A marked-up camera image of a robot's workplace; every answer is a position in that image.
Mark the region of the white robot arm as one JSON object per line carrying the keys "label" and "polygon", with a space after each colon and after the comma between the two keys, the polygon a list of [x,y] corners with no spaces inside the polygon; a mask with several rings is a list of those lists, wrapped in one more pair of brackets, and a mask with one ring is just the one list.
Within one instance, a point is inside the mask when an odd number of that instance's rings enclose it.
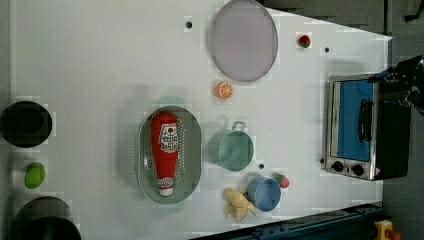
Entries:
{"label": "white robot arm", "polygon": [[379,87],[380,101],[403,107],[414,107],[420,114],[424,113],[424,76],[423,56],[399,62],[378,74],[368,78],[369,83]]}

